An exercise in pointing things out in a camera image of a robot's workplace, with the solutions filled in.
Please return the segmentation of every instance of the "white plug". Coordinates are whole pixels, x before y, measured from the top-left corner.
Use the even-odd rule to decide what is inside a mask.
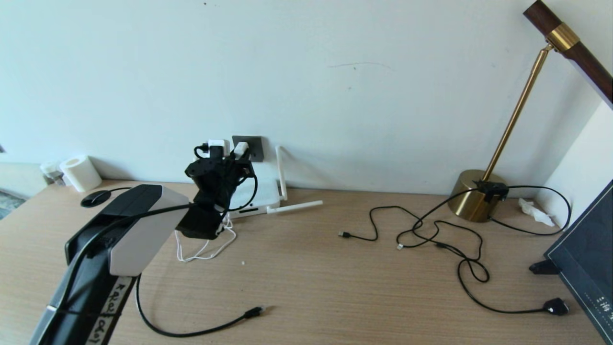
[[[249,144],[244,141],[239,142],[236,147],[234,147],[234,155],[236,155],[236,159],[240,159],[248,149]]]

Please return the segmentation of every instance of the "wooden desk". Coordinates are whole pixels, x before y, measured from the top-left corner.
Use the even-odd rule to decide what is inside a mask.
[[[105,181],[103,188],[137,182]],[[190,198],[191,184],[165,184]],[[436,248],[397,250],[394,238],[413,219],[399,211],[376,214],[377,242],[339,238],[341,230],[372,235],[368,210],[398,204],[423,214],[443,196],[290,190],[293,203],[322,199],[323,207],[237,219],[237,240],[218,258],[182,263],[171,236],[143,273],[142,301],[152,322],[168,331],[217,326],[253,306],[272,306],[263,316],[199,338],[166,338],[149,330],[131,296],[112,344],[601,344],[581,307],[557,276],[534,276],[555,238],[538,238],[493,223],[464,222],[442,207],[430,220],[471,227],[484,237],[483,263],[492,281],[473,293],[502,309],[540,307],[562,297],[571,313],[504,315],[485,310],[462,291],[459,258]],[[102,207],[78,205],[83,194],[46,188],[0,221],[0,343],[26,344],[66,270],[63,246]],[[503,221],[550,231],[501,206]],[[477,242],[467,231],[443,230],[440,240],[467,253]],[[183,241],[190,252],[200,241]]]

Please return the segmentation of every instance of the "power outlet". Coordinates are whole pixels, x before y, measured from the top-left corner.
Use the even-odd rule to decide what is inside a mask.
[[[234,147],[236,147],[236,145],[242,141],[249,144],[249,152],[251,152],[252,162],[260,163],[264,161],[264,148],[262,146],[261,136],[232,136]]]

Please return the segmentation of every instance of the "white router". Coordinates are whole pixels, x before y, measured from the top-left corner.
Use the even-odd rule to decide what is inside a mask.
[[[257,193],[251,203],[244,209],[238,211],[230,211],[230,218],[246,217],[248,215],[264,214],[264,213],[279,213],[292,211],[295,209],[303,209],[306,207],[313,207],[321,205],[324,202],[321,200],[312,201],[310,203],[302,203],[290,206],[281,206],[281,200],[287,201],[287,187],[285,186],[285,175],[283,174],[283,166],[281,162],[281,146],[275,147],[276,153],[276,168],[279,172],[279,184],[281,185],[281,195],[279,195],[279,187],[276,184],[276,180],[262,180],[258,179]],[[230,208],[234,209],[243,206],[247,202],[251,195],[253,195],[254,181],[253,179],[245,180],[241,185],[236,188],[232,201],[230,202]]]

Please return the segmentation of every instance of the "crumpled tissue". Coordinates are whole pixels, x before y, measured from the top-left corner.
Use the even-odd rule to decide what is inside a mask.
[[[534,203],[532,201],[525,201],[524,199],[519,198],[519,206],[522,208],[523,213],[531,215],[534,217],[535,221],[545,223],[550,227],[554,225],[549,215],[534,207]]]

